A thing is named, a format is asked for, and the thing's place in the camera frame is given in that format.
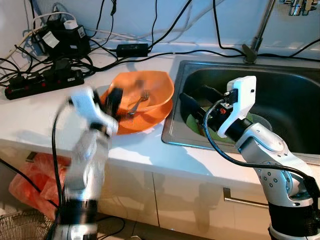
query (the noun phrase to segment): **white wall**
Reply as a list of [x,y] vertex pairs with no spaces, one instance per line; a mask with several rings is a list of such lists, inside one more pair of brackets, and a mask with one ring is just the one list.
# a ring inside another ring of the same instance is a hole
[[[18,44],[30,31],[32,19],[29,0],[0,0],[0,58],[7,56],[9,51],[15,48],[15,44]],[[30,51],[28,46],[28,44],[22,45]],[[22,67],[29,59],[17,52],[9,60]],[[1,65],[13,68],[7,63]]]
[[[42,13],[52,10],[56,0],[37,0]],[[101,0],[59,0],[66,9],[76,15],[79,23],[95,28]],[[155,29],[167,29],[187,0],[158,0],[158,20]],[[208,6],[212,0],[193,0],[191,19]],[[267,0],[225,0],[217,6],[217,16],[223,44],[250,44],[260,23]],[[109,30],[111,25],[111,1],[105,0],[99,28]],[[264,34],[262,46],[299,48],[320,37],[320,5],[309,16],[288,16],[289,6],[277,0]],[[177,28],[183,26],[186,13]],[[155,0],[118,0],[114,15],[116,33],[142,35],[151,31],[155,17]],[[167,40],[176,36],[172,33]],[[203,16],[176,42],[216,44],[212,11]]]

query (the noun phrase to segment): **faucet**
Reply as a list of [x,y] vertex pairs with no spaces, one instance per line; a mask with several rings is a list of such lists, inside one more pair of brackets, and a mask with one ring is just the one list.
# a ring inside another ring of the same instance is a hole
[[[299,16],[301,12],[303,16],[307,16],[309,11],[316,9],[314,5],[318,4],[318,0],[280,0],[280,2],[283,4],[291,4],[289,16]],[[258,51],[263,40],[263,34],[275,3],[276,0],[268,1],[258,31],[252,40],[251,47],[248,47],[246,44],[242,45],[242,49],[246,55],[244,59],[245,63],[254,64],[256,62]]]
[[283,4],[290,4],[289,16],[299,16],[302,12],[303,16],[307,16],[309,11],[315,10],[314,5],[318,4],[318,0],[280,0]]

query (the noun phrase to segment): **cabinet handle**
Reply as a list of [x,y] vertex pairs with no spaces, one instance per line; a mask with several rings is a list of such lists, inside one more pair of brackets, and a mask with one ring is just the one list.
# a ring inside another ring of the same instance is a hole
[[263,208],[263,209],[269,208],[268,204],[265,204],[265,203],[256,202],[256,201],[248,201],[248,200],[243,200],[243,199],[231,197],[231,190],[230,190],[230,188],[227,188],[227,187],[223,188],[223,199],[225,202],[244,204],[244,205],[249,205],[249,206]]

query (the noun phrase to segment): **wire basket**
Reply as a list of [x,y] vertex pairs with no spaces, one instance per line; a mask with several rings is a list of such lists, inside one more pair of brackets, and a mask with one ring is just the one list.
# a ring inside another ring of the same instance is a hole
[[38,210],[0,216],[0,240],[44,240],[53,224]]

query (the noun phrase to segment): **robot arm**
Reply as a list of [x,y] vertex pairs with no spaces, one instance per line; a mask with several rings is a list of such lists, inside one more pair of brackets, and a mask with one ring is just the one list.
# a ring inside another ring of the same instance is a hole
[[118,130],[115,116],[106,112],[117,111],[122,91],[119,93],[113,101],[116,106],[102,106],[98,95],[91,88],[83,88],[70,98],[69,102],[87,120],[89,128],[83,132],[72,150],[54,240],[97,239],[96,214],[104,184],[110,136]]
[[[271,239],[320,240],[320,191],[312,177],[312,171],[304,161],[289,151],[287,144],[278,135],[260,123],[253,124],[245,118],[255,103],[256,78],[247,76],[229,82],[228,92],[224,95],[207,86],[202,88],[212,103],[223,99],[221,102],[226,102],[228,107],[230,105],[233,108],[227,109],[219,104],[216,109],[206,112],[196,100],[185,93],[180,95],[181,104],[187,106],[200,123],[205,121],[205,130],[209,126],[220,137],[228,136],[235,141],[235,148],[247,162],[239,162],[239,165],[254,168],[269,205]],[[208,136],[209,130],[205,132],[212,146],[218,148]],[[230,161],[231,157],[220,149],[216,150]],[[271,169],[272,166],[291,167],[302,174]]]

